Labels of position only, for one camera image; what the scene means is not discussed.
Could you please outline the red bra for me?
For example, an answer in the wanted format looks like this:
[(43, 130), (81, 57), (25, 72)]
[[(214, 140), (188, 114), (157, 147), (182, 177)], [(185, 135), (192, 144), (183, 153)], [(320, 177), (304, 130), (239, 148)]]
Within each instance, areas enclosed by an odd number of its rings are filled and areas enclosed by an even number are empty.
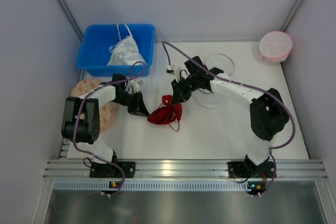
[(173, 131), (180, 130), (183, 108), (181, 104), (172, 104), (173, 96), (163, 95), (160, 106), (154, 110), (147, 121), (154, 125), (168, 125)]

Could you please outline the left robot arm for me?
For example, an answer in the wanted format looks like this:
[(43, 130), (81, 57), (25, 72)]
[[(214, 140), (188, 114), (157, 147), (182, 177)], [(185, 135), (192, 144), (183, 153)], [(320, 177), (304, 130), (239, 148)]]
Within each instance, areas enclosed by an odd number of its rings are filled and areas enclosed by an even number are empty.
[(121, 74), (114, 74), (112, 81), (103, 82), (80, 97), (68, 97), (65, 101), (61, 134), (72, 141), (76, 151), (89, 155), (98, 164), (118, 166), (117, 156), (100, 137), (100, 109), (109, 102), (127, 108), (130, 115), (149, 117), (142, 92), (126, 90), (128, 82)]

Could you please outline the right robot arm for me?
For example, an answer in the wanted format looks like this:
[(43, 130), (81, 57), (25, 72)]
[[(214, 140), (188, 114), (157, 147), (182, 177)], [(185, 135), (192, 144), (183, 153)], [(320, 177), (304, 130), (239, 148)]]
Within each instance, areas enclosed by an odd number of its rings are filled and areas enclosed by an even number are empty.
[(186, 78), (182, 77), (180, 67), (169, 65), (166, 68), (166, 72), (175, 77), (171, 82), (172, 104), (184, 103), (194, 91), (203, 89), (220, 94), (245, 108), (249, 112), (254, 140), (244, 161), (234, 165), (231, 174), (239, 177), (260, 174), (269, 160), (270, 142), (289, 121), (289, 114), (283, 107), (279, 92), (274, 88), (261, 91), (233, 81), (220, 68), (208, 69), (198, 56), (184, 64), (189, 73)]

